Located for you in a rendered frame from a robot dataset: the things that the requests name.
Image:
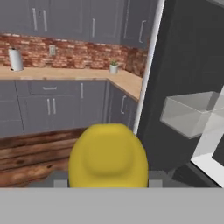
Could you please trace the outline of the clear fridge door bin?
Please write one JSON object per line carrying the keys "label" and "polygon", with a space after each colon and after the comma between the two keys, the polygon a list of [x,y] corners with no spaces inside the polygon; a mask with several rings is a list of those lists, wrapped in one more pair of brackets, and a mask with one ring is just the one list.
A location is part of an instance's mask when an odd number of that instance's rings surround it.
{"label": "clear fridge door bin", "polygon": [[224,126],[224,95],[210,91],[167,96],[160,121],[189,139]]}

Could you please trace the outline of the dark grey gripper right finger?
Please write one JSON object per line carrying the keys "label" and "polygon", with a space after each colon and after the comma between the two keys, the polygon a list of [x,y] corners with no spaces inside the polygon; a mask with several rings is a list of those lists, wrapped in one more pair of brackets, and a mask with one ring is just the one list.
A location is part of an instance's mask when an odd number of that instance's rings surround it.
{"label": "dark grey gripper right finger", "polygon": [[149,187],[182,187],[183,185],[170,178],[164,171],[149,171]]}

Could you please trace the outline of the yellow mustard bottle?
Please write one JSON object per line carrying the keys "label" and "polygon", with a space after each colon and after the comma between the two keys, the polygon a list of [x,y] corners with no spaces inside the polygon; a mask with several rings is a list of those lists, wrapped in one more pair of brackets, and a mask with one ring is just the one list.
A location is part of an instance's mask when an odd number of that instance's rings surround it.
{"label": "yellow mustard bottle", "polygon": [[71,187],[145,188],[149,165],[141,141],[120,123],[95,124],[75,142],[68,162]]}

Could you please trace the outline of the white paper towel roll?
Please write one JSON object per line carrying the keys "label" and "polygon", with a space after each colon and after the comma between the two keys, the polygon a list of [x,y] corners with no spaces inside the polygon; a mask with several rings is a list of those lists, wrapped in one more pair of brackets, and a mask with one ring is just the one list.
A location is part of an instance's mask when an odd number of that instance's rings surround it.
{"label": "white paper towel roll", "polygon": [[9,60],[10,60],[10,69],[14,72],[19,72],[24,69],[22,56],[19,50],[15,48],[10,48],[9,52]]}

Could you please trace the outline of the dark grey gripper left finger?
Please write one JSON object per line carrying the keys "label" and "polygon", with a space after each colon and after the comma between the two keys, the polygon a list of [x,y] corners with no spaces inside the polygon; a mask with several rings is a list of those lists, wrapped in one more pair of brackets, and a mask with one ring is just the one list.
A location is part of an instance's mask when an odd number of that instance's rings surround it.
{"label": "dark grey gripper left finger", "polygon": [[29,187],[68,187],[68,172],[52,171],[43,180],[30,183]]}

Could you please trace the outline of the white fridge body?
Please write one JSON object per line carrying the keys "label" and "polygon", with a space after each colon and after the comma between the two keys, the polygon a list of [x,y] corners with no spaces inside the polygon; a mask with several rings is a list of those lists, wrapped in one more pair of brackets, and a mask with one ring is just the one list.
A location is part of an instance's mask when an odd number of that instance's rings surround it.
{"label": "white fridge body", "polygon": [[224,136],[224,86],[212,103],[211,114],[191,161],[221,188],[224,188],[224,166],[213,159],[213,154]]}

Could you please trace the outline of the grey base cupboards run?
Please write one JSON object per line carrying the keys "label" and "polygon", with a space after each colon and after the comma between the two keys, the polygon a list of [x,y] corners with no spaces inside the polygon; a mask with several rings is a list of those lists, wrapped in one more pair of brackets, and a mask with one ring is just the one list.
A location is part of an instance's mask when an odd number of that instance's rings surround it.
{"label": "grey base cupboards run", "polygon": [[0,137],[134,126],[137,99],[108,80],[0,80]]}

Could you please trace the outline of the grey wall cupboards run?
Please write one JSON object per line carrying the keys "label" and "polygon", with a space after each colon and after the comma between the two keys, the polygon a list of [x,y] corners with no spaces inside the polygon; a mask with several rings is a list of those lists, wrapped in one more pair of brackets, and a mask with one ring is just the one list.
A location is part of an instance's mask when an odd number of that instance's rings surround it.
{"label": "grey wall cupboards run", "polygon": [[0,33],[145,49],[158,0],[0,0]]}

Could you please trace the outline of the dark grey fridge door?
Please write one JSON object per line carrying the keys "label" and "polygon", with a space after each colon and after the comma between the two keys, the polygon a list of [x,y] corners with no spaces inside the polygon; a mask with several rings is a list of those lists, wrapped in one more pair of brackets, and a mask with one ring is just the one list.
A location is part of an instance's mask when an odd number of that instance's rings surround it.
{"label": "dark grey fridge door", "polygon": [[[192,161],[200,136],[189,139],[160,121],[167,96],[224,86],[224,0],[164,0],[137,137],[149,167],[193,187],[220,187]],[[213,154],[224,166],[224,136]]]}

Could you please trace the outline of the small plant in white pot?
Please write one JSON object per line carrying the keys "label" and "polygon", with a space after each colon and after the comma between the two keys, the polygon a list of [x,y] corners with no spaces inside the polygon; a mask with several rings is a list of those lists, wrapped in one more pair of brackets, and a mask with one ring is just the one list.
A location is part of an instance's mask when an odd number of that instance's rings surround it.
{"label": "small plant in white pot", "polygon": [[118,73],[118,62],[116,60],[112,60],[110,62],[110,65],[109,65],[109,72],[111,74],[117,74]]}

